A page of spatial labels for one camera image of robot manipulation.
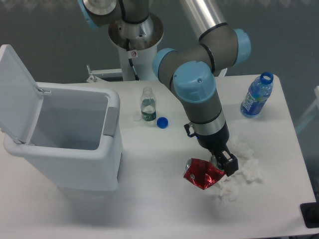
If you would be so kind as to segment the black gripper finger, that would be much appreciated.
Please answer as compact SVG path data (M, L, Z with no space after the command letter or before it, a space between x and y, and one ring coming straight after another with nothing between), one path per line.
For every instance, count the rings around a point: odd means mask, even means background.
M237 157L225 150L222 152L222 162L226 174L234 174L239 169Z
M225 170L225 156L223 152L223 150L217 152L214 152L212 149L210 150L212 154L210 161L219 170Z

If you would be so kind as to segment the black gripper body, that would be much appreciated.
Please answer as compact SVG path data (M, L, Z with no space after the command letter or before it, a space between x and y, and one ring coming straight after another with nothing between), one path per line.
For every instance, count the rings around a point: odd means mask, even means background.
M196 137L198 143L203 147L208 149L217 158L221 158L222 152L226 151L228 155L231 155L226 143L229 139L229 130L227 123L225 122L223 127L216 133L201 135L194 131L193 134L190 133L190 124L184 125L185 131L188 137Z

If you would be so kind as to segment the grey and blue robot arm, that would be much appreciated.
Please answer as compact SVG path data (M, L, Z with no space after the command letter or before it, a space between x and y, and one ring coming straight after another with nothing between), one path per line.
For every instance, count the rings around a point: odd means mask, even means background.
M215 0L183 0L181 6L198 39L183 52L158 50L163 37L161 20L147 0L81 0L92 28L108 26L117 47L123 80L158 80L182 103L199 144L208 149L217 167L232 175L238 161L227 148L229 131L217 92L214 72L246 60L251 52L248 35L232 29Z

